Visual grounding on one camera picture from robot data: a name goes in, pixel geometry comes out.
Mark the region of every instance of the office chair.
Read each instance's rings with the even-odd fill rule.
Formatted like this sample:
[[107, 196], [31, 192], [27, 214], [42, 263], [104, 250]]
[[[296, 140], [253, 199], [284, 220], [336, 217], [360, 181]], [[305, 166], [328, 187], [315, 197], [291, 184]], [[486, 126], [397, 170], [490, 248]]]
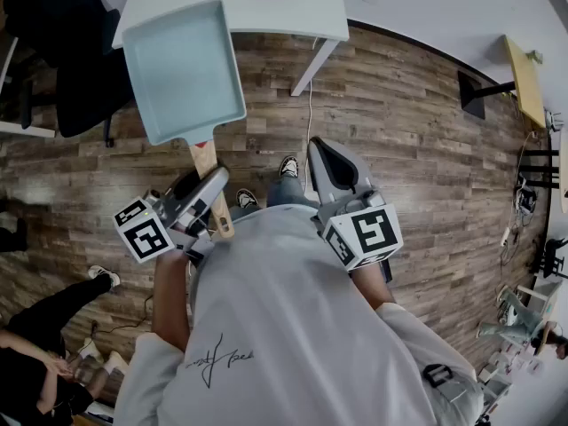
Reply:
[[101, 0], [4, 0], [4, 12], [6, 30], [58, 69], [54, 95], [34, 95], [24, 82], [22, 127], [31, 124], [32, 107], [55, 104], [64, 138], [104, 121], [106, 146], [113, 146], [112, 115], [134, 98], [123, 51], [111, 47], [120, 13]]

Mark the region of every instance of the wooden handle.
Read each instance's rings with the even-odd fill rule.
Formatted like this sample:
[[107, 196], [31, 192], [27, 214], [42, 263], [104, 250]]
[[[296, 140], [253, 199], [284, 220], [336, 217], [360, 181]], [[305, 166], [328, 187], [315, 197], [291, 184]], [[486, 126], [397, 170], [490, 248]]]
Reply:
[[[212, 140], [209, 140], [203, 146], [189, 146], [189, 151], [192, 154], [199, 178], [206, 177], [217, 166], [215, 142]], [[221, 191], [213, 202], [213, 205], [211, 205], [211, 213], [213, 214], [217, 230], [221, 237], [233, 237], [233, 221], [229, 214], [229, 207], [227, 207], [227, 201], [225, 200], [223, 191]]]

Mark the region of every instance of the chair backrest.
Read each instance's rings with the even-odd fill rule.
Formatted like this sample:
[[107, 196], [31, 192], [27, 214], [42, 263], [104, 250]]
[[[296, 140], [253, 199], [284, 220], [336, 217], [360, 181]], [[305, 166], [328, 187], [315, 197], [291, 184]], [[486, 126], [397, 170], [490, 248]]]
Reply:
[[101, 0], [4, 0], [4, 12], [6, 30], [52, 67], [102, 50]]

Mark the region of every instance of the floor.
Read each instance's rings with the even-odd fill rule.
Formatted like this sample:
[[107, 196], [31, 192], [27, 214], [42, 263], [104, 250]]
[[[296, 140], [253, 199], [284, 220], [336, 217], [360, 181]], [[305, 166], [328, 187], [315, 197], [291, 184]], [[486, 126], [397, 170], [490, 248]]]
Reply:
[[[311, 134], [341, 141], [367, 160], [384, 197], [396, 205], [405, 242], [390, 259], [394, 296], [480, 368], [498, 341], [476, 341], [476, 325], [495, 320], [500, 285], [531, 283], [525, 264], [545, 222], [548, 193], [539, 190], [536, 213], [526, 227], [519, 223], [518, 248], [501, 267], [499, 241], [525, 140], [522, 117], [507, 96], [485, 99], [485, 121], [464, 114], [454, 63], [384, 35], [350, 31], [350, 41], [339, 45], [313, 81]], [[228, 199], [233, 202], [246, 186], [263, 200], [285, 155], [297, 155], [304, 165], [309, 92], [291, 98], [289, 89], [312, 40], [236, 35], [233, 41], [248, 118], [217, 128], [215, 140], [231, 170]], [[36, 69], [37, 90], [49, 90], [53, 81], [51, 70]], [[36, 125], [55, 128], [55, 122], [53, 107], [38, 109]], [[120, 288], [65, 328], [71, 350], [80, 348], [93, 320], [108, 331], [149, 317], [152, 302], [147, 314], [144, 306], [153, 264], [134, 261], [111, 215], [149, 187], [164, 190], [192, 166], [181, 140], [150, 146], [134, 103], [115, 115], [112, 131], [112, 149], [101, 142], [100, 126], [71, 139], [1, 140], [0, 188], [13, 201], [11, 210], [30, 225], [28, 252], [0, 256], [4, 320], [84, 280], [92, 264], [122, 276]], [[2, 215], [0, 224], [6, 220]], [[99, 331], [96, 343], [129, 359], [135, 338], [148, 327], [146, 320], [138, 328]], [[105, 401], [114, 401], [120, 381], [113, 376]]]

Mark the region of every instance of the white cable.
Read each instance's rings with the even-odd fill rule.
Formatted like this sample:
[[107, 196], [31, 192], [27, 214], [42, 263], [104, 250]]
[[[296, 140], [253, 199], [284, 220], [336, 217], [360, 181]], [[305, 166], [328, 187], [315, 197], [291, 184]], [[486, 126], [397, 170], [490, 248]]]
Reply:
[[[313, 40], [312, 50], [315, 49], [318, 38]], [[312, 128], [312, 79], [310, 79], [310, 118], [308, 119], [308, 130], [305, 137], [305, 165], [304, 165], [304, 194], [308, 189], [308, 146], [310, 144], [310, 129]]]
[[[523, 143], [523, 148], [521, 148], [521, 154], [518, 157], [518, 165], [517, 165], [517, 173], [515, 174], [515, 186], [517, 186], [517, 180], [518, 180], [518, 172], [519, 169], [521, 169], [521, 161], [523, 160], [523, 153], [525, 152], [525, 147], [526, 147], [526, 142], [528, 141], [529, 137], [533, 134], [533, 132], [529, 132], [529, 135], [526, 137], [525, 142]], [[515, 213], [515, 220], [517, 221], [517, 196], [518, 196], [518, 191], [516, 194], [514, 194], [513, 196], [513, 201], [511, 203], [511, 212], [509, 214], [509, 223], [507, 224], [507, 227], [510, 229], [511, 227], [511, 219], [513, 218], [513, 210], [516, 211]]]

